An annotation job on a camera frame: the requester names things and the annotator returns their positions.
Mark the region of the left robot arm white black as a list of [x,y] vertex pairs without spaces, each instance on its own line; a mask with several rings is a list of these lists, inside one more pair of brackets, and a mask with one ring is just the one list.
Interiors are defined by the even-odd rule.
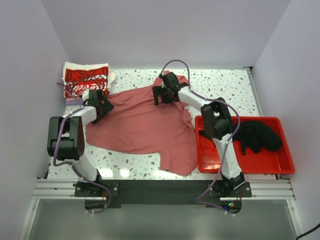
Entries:
[[47,153],[55,167],[68,165],[78,176],[78,181],[86,184],[86,191],[99,196],[104,184],[101,175],[85,155],[84,127],[97,124],[108,115],[114,106],[102,90],[89,90],[83,104],[64,116],[49,119]]

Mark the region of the pink t shirt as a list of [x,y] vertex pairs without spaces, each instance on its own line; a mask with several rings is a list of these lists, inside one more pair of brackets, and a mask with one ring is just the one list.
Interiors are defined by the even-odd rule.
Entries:
[[85,128],[89,145],[126,154],[160,154],[160,169],[188,176],[197,167],[196,134],[186,103],[154,104],[153,84],[108,96],[113,110]]

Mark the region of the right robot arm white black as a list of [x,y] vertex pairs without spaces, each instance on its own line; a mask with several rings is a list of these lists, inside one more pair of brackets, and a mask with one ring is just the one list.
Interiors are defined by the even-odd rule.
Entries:
[[233,147],[233,136],[240,128],[240,119],[236,128],[229,110],[234,108],[223,98],[210,99],[192,90],[186,82],[180,83],[173,73],[161,73],[162,85],[152,88],[154,104],[186,103],[201,112],[205,135],[214,142],[221,161],[223,192],[230,197],[235,196],[245,182],[243,171],[238,163]]

